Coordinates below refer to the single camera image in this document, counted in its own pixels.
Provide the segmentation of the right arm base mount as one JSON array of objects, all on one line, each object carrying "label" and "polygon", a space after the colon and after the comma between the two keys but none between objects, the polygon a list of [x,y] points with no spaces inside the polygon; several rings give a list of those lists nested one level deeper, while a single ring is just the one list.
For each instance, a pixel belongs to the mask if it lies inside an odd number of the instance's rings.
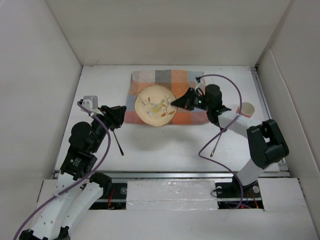
[{"label": "right arm base mount", "polygon": [[217,198],[219,209],[264,209],[258,181],[242,187],[238,182],[216,182],[211,195]]}]

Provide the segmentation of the aluminium right side rail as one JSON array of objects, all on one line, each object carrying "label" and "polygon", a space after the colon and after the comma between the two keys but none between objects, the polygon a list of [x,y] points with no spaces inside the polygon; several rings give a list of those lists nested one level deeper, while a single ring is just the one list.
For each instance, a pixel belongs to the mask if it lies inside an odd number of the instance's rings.
[{"label": "aluminium right side rail", "polygon": [[[255,67],[251,67],[250,68],[251,74],[252,74],[252,78],[253,78],[253,82],[257,91],[257,95],[259,98],[259,102],[260,102],[260,106],[261,106],[261,110],[263,112],[263,116],[266,120],[271,119],[271,113],[267,104],[267,100],[264,94],[264,91],[262,89],[262,85],[259,79],[259,75],[257,72],[257,69]],[[286,160],[283,158],[281,159],[279,162],[277,162],[277,167],[278,167],[278,172],[281,173],[281,175],[290,175],[289,173],[283,173],[283,172],[289,172],[289,168],[288,165],[286,163]]]}]

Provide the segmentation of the black metal fork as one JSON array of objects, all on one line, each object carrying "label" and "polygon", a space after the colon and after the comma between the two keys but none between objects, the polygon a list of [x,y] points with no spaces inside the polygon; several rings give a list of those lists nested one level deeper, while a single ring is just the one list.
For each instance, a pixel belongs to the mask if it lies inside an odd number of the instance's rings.
[{"label": "black metal fork", "polygon": [[112,133],[113,133],[113,136],[114,136],[115,141],[116,141],[116,143],[117,143],[117,146],[118,146],[118,149],[119,149],[119,152],[120,152],[121,156],[124,156],[124,155],[125,155],[125,154],[124,154],[124,151],[123,151],[123,149],[122,149],[122,147],[121,147],[121,145],[120,145],[120,143],[119,143],[119,140],[118,140],[118,138],[117,138],[117,136],[116,136],[115,130],[112,130]]}]

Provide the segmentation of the black metal spoon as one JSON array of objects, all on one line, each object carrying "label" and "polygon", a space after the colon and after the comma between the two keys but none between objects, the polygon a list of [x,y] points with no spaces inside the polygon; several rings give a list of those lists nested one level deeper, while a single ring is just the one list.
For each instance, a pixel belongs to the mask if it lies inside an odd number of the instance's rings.
[{"label": "black metal spoon", "polygon": [[216,149],[217,149],[217,147],[218,147],[218,144],[219,144],[219,142],[220,142],[220,139],[221,139],[222,135],[223,135],[223,133],[221,133],[221,134],[219,135],[219,137],[217,138],[217,141],[216,141],[216,143],[215,143],[215,145],[214,145],[214,148],[213,148],[213,150],[212,150],[212,152],[211,152],[211,154],[210,154],[210,157],[211,157],[211,158],[213,158],[213,156],[214,156],[214,154],[215,154],[215,152],[216,152]]}]

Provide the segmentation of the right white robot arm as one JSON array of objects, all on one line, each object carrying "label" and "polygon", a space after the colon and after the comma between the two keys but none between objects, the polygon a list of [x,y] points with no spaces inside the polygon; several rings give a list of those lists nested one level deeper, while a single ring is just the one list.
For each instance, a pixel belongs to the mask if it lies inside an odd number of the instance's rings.
[{"label": "right white robot arm", "polygon": [[275,120],[256,121],[232,112],[223,105],[222,92],[215,84],[206,86],[204,94],[190,87],[170,105],[188,111],[195,108],[204,110],[212,124],[221,130],[231,130],[248,140],[250,159],[237,172],[231,184],[231,191],[237,197],[247,194],[249,185],[255,182],[265,169],[289,155],[289,147]]}]

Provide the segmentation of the pink ceramic cup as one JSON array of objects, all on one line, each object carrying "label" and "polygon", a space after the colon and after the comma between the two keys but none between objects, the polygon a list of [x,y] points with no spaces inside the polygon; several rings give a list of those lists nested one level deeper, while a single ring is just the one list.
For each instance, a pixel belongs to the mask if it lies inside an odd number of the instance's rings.
[{"label": "pink ceramic cup", "polygon": [[243,102],[241,110],[240,106],[238,106],[236,113],[247,118],[251,118],[255,113],[255,107],[253,104],[249,102]]}]

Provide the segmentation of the aluminium rail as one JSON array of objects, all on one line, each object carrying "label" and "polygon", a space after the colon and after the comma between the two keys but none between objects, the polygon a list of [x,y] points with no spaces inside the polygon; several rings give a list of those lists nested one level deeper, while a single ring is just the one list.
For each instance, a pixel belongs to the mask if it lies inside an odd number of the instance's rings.
[{"label": "aluminium rail", "polygon": [[[267,100],[264,94],[264,91],[262,89],[262,85],[259,79],[259,75],[257,72],[257,69],[255,67],[251,67],[250,68],[251,74],[252,74],[252,78],[253,78],[253,82],[257,91],[257,95],[259,98],[259,102],[260,102],[260,106],[261,106],[261,110],[263,112],[263,116],[266,120],[271,119],[271,113],[267,104]],[[278,172],[281,173],[281,175],[290,175],[289,173],[283,173],[283,172],[289,172],[289,168],[288,165],[286,163],[286,160],[283,158],[281,159],[279,162],[277,162],[277,167],[278,167]]]},{"label": "aluminium rail", "polygon": [[[98,170],[103,174],[106,174],[112,178],[116,179],[213,179],[213,178],[232,178],[233,174],[227,171],[220,172],[155,172],[155,171],[107,171]],[[50,179],[56,179],[58,177],[59,171],[55,170]],[[288,171],[266,171],[260,178],[291,178],[291,174]]]}]

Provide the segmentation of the aluminium front rail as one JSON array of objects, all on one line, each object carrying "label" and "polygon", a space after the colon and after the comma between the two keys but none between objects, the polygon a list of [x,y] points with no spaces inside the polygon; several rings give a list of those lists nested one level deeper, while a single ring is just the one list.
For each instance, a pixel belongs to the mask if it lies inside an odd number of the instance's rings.
[{"label": "aluminium front rail", "polygon": [[[112,178],[116,179],[213,179],[213,178],[232,178],[233,174],[227,171],[220,172],[155,172],[155,171],[107,171],[98,170],[103,174],[106,174]],[[59,171],[55,170],[50,179],[56,179],[58,177]],[[291,174],[288,171],[266,171],[260,178],[291,178]]]}]

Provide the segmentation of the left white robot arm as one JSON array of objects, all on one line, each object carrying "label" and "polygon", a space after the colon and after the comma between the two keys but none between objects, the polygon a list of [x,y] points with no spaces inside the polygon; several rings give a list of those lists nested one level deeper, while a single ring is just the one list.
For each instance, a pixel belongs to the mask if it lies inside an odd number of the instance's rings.
[{"label": "left white robot arm", "polygon": [[81,109],[92,117],[92,123],[81,121],[72,127],[52,197],[35,210],[42,211],[37,222],[29,229],[21,226],[14,239],[69,240],[72,228],[92,204],[113,194],[112,178],[97,172],[103,161],[94,154],[104,138],[111,143],[110,133],[122,126],[127,108],[103,105],[95,110]]}]

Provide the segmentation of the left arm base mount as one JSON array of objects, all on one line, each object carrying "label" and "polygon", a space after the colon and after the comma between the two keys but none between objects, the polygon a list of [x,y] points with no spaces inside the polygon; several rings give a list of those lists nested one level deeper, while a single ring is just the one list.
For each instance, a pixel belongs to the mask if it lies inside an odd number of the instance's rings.
[{"label": "left arm base mount", "polygon": [[127,202],[128,184],[113,183],[108,196],[104,195],[96,200],[90,210],[125,210]]}]

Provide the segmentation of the checkered orange blue cloth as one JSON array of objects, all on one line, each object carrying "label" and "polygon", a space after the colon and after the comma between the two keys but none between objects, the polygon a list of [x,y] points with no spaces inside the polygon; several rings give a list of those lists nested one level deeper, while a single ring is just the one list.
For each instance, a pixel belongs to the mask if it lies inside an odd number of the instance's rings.
[{"label": "checkered orange blue cloth", "polygon": [[[204,75],[202,71],[187,71],[179,69],[167,70],[137,70],[131,73],[131,82],[126,99],[126,113],[124,121],[128,124],[145,124],[137,115],[134,104],[138,94],[153,85],[159,85],[170,90],[178,99],[189,88],[197,85],[196,77]],[[209,122],[206,112],[200,109],[188,111],[178,108],[177,113],[172,114],[170,125],[203,125]]]}]

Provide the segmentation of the beige floral ceramic plate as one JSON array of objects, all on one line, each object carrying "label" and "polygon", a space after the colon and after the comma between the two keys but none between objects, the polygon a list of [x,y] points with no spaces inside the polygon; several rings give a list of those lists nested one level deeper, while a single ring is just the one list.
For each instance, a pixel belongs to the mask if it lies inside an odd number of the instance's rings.
[{"label": "beige floral ceramic plate", "polygon": [[152,85],[144,88],[136,97],[134,111],[147,125],[162,127],[176,115],[178,108],[171,105],[176,100],[171,90]]}]

